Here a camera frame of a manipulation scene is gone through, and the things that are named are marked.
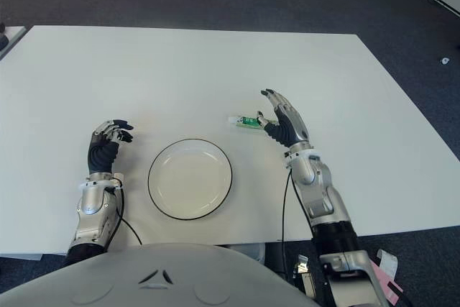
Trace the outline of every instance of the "gray carpet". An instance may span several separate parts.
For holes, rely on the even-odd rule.
[[[0,17],[7,25],[29,27],[357,34],[460,157],[460,19],[430,0],[0,0]],[[448,65],[439,63],[444,56],[451,58]],[[379,247],[398,255],[397,282],[415,306],[460,306],[459,235],[457,227],[365,237],[362,244],[371,255]],[[289,244],[288,258],[311,249],[310,242]],[[0,291],[54,270],[60,261],[0,260]]]

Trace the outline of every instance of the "white tabletop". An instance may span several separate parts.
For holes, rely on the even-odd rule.
[[[268,117],[273,88],[303,115],[359,235],[460,224],[460,164],[355,35],[115,27],[34,27],[0,62],[0,252],[65,252],[92,130],[136,128],[114,171],[144,243],[230,244],[281,237],[285,148],[227,122]],[[158,152],[216,143],[233,167],[229,196],[202,219],[161,214],[147,192]],[[311,233],[288,191],[286,239]],[[124,226],[114,249],[136,244]]]

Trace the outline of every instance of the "green toothpaste tube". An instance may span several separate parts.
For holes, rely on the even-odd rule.
[[[272,124],[278,124],[275,120],[269,120]],[[249,118],[247,116],[229,116],[229,123],[235,124],[239,127],[247,127],[249,129],[262,129],[257,119]]]

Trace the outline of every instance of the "white plate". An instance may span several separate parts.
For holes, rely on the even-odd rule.
[[[153,204],[174,219],[199,219],[216,210],[231,186],[228,157],[202,139],[184,139],[166,147],[149,171]]]

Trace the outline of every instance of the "pink tag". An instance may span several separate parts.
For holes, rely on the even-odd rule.
[[[393,293],[393,290],[390,289],[390,287],[388,286],[388,282],[391,282],[396,288],[401,290],[401,292],[403,290],[378,265],[376,265],[373,261],[371,261],[371,263],[372,263],[372,268],[374,269],[375,275],[377,276],[377,279],[380,282],[380,286],[382,286],[382,290],[383,290],[383,293],[385,294],[385,297],[392,305],[396,305],[397,300],[399,300],[399,297],[395,293]]]

